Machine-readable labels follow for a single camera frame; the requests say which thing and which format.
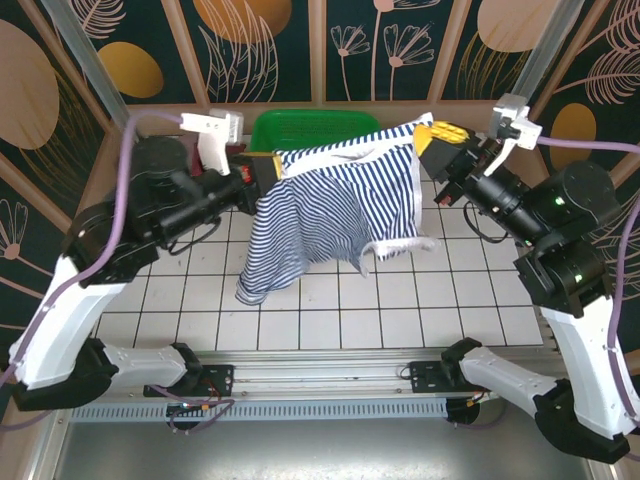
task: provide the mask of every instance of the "striped shirt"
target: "striped shirt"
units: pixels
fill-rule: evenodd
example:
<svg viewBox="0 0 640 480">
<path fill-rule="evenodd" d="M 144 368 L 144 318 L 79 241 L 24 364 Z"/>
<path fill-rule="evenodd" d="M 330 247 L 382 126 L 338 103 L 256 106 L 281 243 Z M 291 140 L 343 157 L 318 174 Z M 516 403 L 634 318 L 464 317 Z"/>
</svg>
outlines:
<svg viewBox="0 0 640 480">
<path fill-rule="evenodd" d="M 262 303 L 312 263 L 350 262 L 367 275 L 363 255 L 381 260 L 439 242 L 420 235 L 420 162 L 413 147 L 418 123 L 345 142 L 277 152 L 282 179 L 258 202 L 247 262 L 236 298 Z"/>
</svg>

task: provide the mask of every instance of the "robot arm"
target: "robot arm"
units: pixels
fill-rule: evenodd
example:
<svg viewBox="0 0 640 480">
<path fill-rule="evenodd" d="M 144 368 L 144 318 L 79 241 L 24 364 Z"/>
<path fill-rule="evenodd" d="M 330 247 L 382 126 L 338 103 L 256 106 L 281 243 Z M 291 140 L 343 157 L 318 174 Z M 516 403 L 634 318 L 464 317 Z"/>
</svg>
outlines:
<svg viewBox="0 0 640 480">
<path fill-rule="evenodd" d="M 626 414 L 608 360 L 612 282 L 583 236 L 612 221 L 620 205 L 607 172 L 590 162 L 571 164 L 534 188 L 504 167 L 505 152 L 536 144 L 540 127 L 527 112 L 524 99 L 505 95 L 494 108 L 491 139 L 436 122 L 416 129 L 414 143 L 429 176 L 445 184 L 436 202 L 451 205 L 464 195 L 528 247 L 514 263 L 553 330 L 570 382 L 524 370 L 473 339 L 445 351 L 442 363 L 454 383 L 485 387 L 522 408 L 556 448 L 613 463 L 629 452 L 624 435 L 638 419 Z M 618 345 L 615 354 L 624 365 Z M 628 372 L 622 376 L 640 411 Z"/>
<path fill-rule="evenodd" d="M 211 225 L 213 233 L 220 214 L 232 207 L 255 214 L 257 200 L 277 181 L 279 160 L 235 155 L 226 174 L 210 169 L 192 178 L 186 149 L 168 137 L 140 141 L 132 158 L 120 243 L 102 269 L 65 290 L 46 312 L 15 370 L 14 399 L 20 410 L 74 408 L 112 387 L 188 388 L 199 380 L 201 366 L 184 344 L 126 349 L 88 337 L 109 302 L 141 268 L 158 259 L 159 248 L 173 252 L 176 240 L 200 225 Z M 100 256 L 111 232 L 114 204 L 104 201 L 74 219 L 43 304 L 59 285 Z M 10 348 L 11 361 L 23 338 Z"/>
</svg>

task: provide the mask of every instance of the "flower drawing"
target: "flower drawing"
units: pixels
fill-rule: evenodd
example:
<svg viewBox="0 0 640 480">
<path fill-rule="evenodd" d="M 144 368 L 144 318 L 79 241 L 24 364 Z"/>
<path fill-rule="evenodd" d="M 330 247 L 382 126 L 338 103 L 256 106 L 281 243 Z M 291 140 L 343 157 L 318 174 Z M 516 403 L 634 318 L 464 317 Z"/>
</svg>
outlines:
<svg viewBox="0 0 640 480">
<path fill-rule="evenodd" d="M 434 51 L 428 48 L 431 44 L 429 26 L 405 27 L 398 36 L 398 25 L 391 25 L 384 29 L 384 46 L 387 49 L 389 65 L 391 65 L 391 83 L 389 86 L 389 100 L 393 100 L 393 81 L 396 68 L 407 65 L 418 65 L 434 59 Z"/>
<path fill-rule="evenodd" d="M 344 91 L 347 94 L 347 100 L 351 101 L 349 93 L 349 84 L 347 83 L 347 73 L 344 67 L 345 57 L 351 55 L 359 55 L 371 50 L 371 45 L 366 41 L 366 35 L 362 31 L 362 25 L 359 27 L 346 27 L 344 32 L 342 27 L 336 26 L 331 28 L 331 39 L 333 45 L 340 55 L 340 63 L 342 66 L 342 81 L 344 83 Z"/>
<path fill-rule="evenodd" d="M 12 210 L 7 199 L 3 198 L 0 200 L 0 259 L 9 261 L 17 260 L 40 273 L 52 277 L 53 275 L 50 272 L 47 272 L 20 256 L 20 245 L 24 239 L 28 218 L 29 210 L 25 205 L 16 202 Z M 32 297 L 42 298 L 42 294 L 6 278 L 0 277 L 0 283 L 26 293 L 27 295 L 31 295 Z"/>
<path fill-rule="evenodd" d="M 394 10 L 414 10 L 433 7 L 439 3 L 440 0 L 373 0 L 373 6 L 378 13 L 373 31 L 373 55 L 371 56 L 371 101 L 376 99 L 376 53 L 378 52 L 378 32 L 380 31 L 380 18 L 382 14 Z"/>
</svg>

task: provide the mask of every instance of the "grid floor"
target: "grid floor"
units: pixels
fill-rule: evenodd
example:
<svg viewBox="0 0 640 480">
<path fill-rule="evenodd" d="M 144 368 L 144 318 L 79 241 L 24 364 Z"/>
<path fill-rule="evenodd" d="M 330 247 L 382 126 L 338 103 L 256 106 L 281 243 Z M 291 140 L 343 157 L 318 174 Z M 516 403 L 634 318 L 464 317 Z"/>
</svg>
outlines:
<svg viewBox="0 0 640 480">
<path fill-rule="evenodd" d="M 248 307 L 235 291 L 252 218 L 228 212 L 205 242 L 177 257 L 162 252 L 141 271 L 109 305 L 96 334 L 123 347 L 177 340 L 196 351 L 445 347 L 463 336 L 493 346 L 542 344 L 512 264 L 513 240 L 482 242 L 465 223 L 464 202 L 441 209 L 433 202 L 436 185 L 423 181 L 422 188 L 423 229 L 444 240 L 438 252 L 388 262 L 369 257 L 367 278 L 348 263 L 314 265 L 288 289 Z M 485 234 L 503 235 L 485 217 L 472 218 Z"/>
</svg>

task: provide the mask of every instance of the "green basket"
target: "green basket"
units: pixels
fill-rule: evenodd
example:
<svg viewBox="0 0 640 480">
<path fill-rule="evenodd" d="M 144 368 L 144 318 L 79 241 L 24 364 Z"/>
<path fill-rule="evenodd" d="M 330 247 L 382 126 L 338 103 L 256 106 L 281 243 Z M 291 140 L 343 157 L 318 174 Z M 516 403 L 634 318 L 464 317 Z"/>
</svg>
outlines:
<svg viewBox="0 0 640 480">
<path fill-rule="evenodd" d="M 271 110 L 256 120 L 250 150 L 272 152 L 318 147 L 378 130 L 380 124 L 368 113 L 342 110 Z"/>
</svg>

